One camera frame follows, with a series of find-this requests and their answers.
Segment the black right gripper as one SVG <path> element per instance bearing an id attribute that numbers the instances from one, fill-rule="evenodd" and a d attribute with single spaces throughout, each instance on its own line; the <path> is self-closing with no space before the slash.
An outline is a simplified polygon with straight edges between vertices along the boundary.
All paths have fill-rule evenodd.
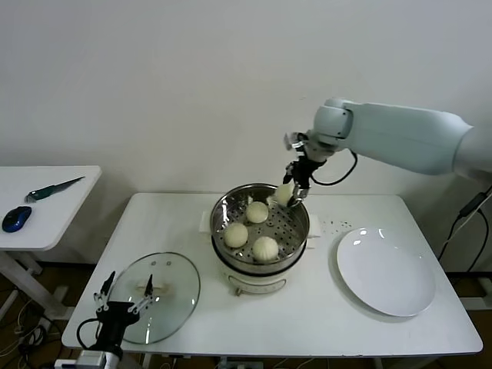
<path id="1" fill-rule="evenodd" d="M 310 186 L 310 178 L 320 166 L 321 163 L 319 161 L 312 161 L 307 157 L 300 157 L 298 160 L 291 162 L 286 166 L 283 183 L 296 183 L 292 188 L 291 197 L 288 200 L 289 208 L 301 204 L 308 196 L 309 189 L 301 187 Z"/>

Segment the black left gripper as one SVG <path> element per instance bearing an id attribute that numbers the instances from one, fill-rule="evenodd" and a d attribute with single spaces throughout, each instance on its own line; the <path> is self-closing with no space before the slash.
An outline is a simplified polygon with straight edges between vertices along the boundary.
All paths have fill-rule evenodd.
<path id="1" fill-rule="evenodd" d="M 147 309 L 154 302 L 153 275 L 151 274 L 144 289 L 144 297 L 137 303 L 109 301 L 108 293 L 115 278 L 111 272 L 99 292 L 94 293 L 94 301 L 101 329 L 96 344 L 100 346 L 120 346 L 128 326 L 135 323 L 135 314 Z"/>

